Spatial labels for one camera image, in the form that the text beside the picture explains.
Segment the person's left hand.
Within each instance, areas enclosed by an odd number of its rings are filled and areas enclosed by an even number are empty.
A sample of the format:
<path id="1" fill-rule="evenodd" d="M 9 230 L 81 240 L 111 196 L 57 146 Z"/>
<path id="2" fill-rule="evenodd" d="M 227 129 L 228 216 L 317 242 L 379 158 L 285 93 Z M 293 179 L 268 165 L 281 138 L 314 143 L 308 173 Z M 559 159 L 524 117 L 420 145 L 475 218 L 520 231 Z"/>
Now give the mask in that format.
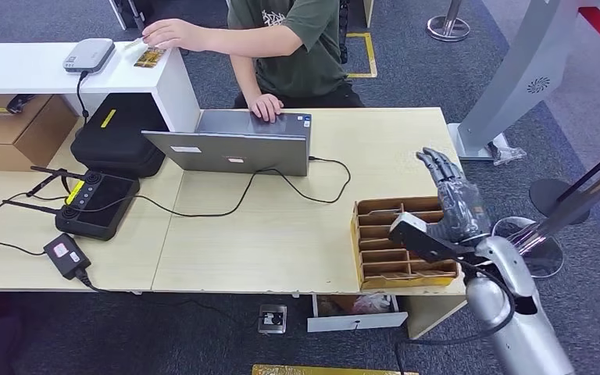
<path id="1" fill-rule="evenodd" d="M 180 19 L 165 19 L 148 25 L 142 31 L 142 41 L 149 47 L 195 50 L 202 28 Z"/>

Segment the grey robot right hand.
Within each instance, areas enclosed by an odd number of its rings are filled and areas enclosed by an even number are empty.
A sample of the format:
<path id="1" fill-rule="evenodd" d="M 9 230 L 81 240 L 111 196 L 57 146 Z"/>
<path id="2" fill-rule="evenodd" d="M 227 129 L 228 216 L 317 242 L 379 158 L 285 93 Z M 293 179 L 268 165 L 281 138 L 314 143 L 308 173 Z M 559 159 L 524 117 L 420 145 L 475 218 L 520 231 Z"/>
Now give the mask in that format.
<path id="1" fill-rule="evenodd" d="M 491 235 L 491 220 L 478 187 L 445 154 L 424 147 L 416 153 L 437 188 L 443 217 L 427 233 L 463 246 L 475 246 Z"/>

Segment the person's right hand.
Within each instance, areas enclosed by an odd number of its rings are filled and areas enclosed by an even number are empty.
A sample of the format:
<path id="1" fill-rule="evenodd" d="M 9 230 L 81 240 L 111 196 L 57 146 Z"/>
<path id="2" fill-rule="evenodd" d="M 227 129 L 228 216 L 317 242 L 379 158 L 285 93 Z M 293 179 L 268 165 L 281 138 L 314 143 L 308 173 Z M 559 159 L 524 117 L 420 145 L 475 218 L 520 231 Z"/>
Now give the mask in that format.
<path id="1" fill-rule="evenodd" d="M 249 110 L 259 119 L 274 123 L 281 114 L 284 103 L 272 94 L 261 94 L 248 102 Z"/>

